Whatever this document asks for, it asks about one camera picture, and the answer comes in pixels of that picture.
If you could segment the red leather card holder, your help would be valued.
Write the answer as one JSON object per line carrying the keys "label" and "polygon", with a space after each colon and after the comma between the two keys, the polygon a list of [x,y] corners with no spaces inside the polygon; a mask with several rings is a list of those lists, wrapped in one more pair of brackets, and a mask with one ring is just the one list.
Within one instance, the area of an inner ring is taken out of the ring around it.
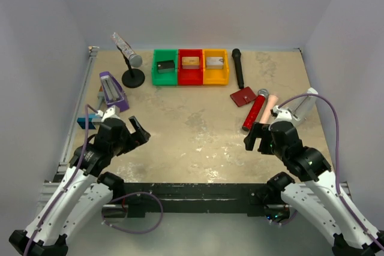
{"label": "red leather card holder", "polygon": [[234,92],[230,95],[230,98],[238,107],[242,107],[244,105],[252,103],[256,99],[256,97],[257,95],[249,86],[240,89],[239,91]]}

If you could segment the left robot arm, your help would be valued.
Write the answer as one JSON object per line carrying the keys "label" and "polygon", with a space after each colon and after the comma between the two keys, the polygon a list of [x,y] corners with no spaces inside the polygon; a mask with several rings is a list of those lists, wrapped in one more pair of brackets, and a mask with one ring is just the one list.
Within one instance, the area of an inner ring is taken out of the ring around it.
{"label": "left robot arm", "polygon": [[96,205],[96,200],[118,203],[124,198],[124,181],[104,169],[110,165],[112,158],[147,143],[151,136],[136,117],[130,117],[129,121],[133,132],[120,118],[112,117],[102,121],[96,134],[86,135],[43,210],[25,229],[12,232],[9,242],[20,255],[65,255],[69,234],[62,232],[62,229],[81,196],[92,184],[104,189],[104,196],[98,192],[92,197],[92,207]]}

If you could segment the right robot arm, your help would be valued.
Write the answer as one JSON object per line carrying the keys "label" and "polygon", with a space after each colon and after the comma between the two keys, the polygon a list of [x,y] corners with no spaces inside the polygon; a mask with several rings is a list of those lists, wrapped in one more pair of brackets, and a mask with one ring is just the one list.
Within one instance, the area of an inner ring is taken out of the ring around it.
{"label": "right robot arm", "polygon": [[292,123],[254,123],[246,136],[246,150],[280,159],[288,172],[271,178],[267,195],[273,203],[291,205],[315,226],[332,246],[334,255],[375,255],[383,249],[383,232],[357,209],[336,175],[315,148],[304,146]]}

